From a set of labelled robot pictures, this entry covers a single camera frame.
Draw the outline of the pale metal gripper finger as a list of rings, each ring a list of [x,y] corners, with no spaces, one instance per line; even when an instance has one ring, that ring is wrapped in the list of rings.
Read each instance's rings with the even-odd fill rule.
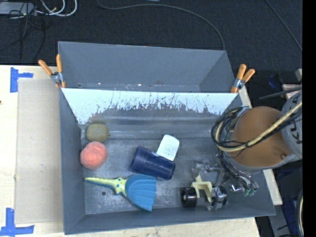
[[[194,166],[192,168],[193,174],[200,173],[211,173],[211,172],[219,172],[219,168],[216,166],[211,166],[208,161],[194,161]]]
[[[209,210],[222,209],[227,203],[227,191],[224,186],[216,186],[211,192],[211,203]]]

